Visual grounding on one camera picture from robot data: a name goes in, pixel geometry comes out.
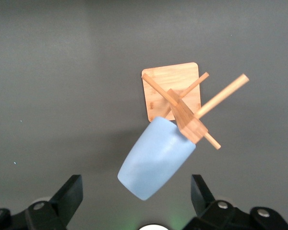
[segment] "wooden cutting board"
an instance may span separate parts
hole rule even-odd
[[[178,95],[199,78],[198,65],[194,62],[144,69],[142,71],[142,75],[143,74],[147,74],[151,77],[166,92],[169,89],[172,89]],[[148,120],[151,122],[156,116],[164,115],[168,107],[168,102],[144,80],[143,87],[147,116]],[[199,85],[188,93],[183,98],[183,101],[193,113],[199,110],[201,108]],[[172,112],[165,118],[168,120],[175,120]]]

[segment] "light blue cup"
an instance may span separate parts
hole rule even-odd
[[[174,123],[156,117],[131,149],[118,179],[138,198],[147,200],[172,177],[195,147]]]

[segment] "white circle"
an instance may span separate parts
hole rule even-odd
[[[168,229],[161,225],[150,224],[140,228],[139,230],[168,230]]]

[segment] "wooden stick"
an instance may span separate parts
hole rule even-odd
[[[164,91],[151,77],[149,77],[147,74],[144,74],[142,76],[144,81],[146,81],[151,87],[153,87],[161,96],[163,96],[169,103],[171,103],[173,106],[177,106],[177,102],[168,95],[167,92]]]
[[[202,76],[200,76],[195,82],[192,83],[187,89],[185,89],[180,95],[179,98],[185,97],[188,93],[190,93],[196,86],[202,83],[206,78],[209,77],[209,74],[205,72]],[[162,115],[162,117],[166,117],[171,111],[171,107],[168,105],[166,111]]]
[[[210,144],[213,145],[213,147],[215,147],[216,149],[220,149],[221,148],[221,145],[209,134],[209,133],[206,133],[204,135],[204,137],[209,141]]]
[[[216,96],[214,96],[210,101],[204,104],[195,114],[195,117],[200,119],[218,104],[220,104],[223,100],[229,97],[233,92],[239,89],[242,85],[249,81],[248,77],[242,74],[240,77],[235,79],[231,84],[225,87],[221,92],[219,92]]]

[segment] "wooden handle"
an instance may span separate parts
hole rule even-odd
[[[206,78],[209,77],[209,74],[205,72],[202,76],[200,76],[195,82],[192,83],[187,89],[185,89],[180,95],[179,98],[185,97],[188,93],[190,93],[196,86],[198,86],[200,83],[202,83]],[[166,108],[166,111],[162,115],[162,117],[166,117],[169,112],[171,111],[170,106],[168,105]]]
[[[213,145],[213,147],[215,147],[216,149],[220,149],[221,148],[221,145],[209,134],[209,133],[206,133],[204,135],[204,137],[209,141],[210,144]]]
[[[239,89],[242,85],[249,81],[248,77],[242,74],[240,77],[235,79],[231,84],[225,87],[221,92],[219,92],[216,96],[214,96],[210,101],[208,101],[205,105],[203,105],[195,114],[195,116],[200,119],[218,104],[220,104],[223,100],[229,97],[233,92]]]
[[[143,74],[142,78],[159,94],[161,94],[161,96],[163,96],[169,103],[171,103],[173,106],[177,106],[178,103],[171,96],[169,96],[168,93],[165,92],[164,89],[162,89],[151,77],[149,77],[147,74]]]

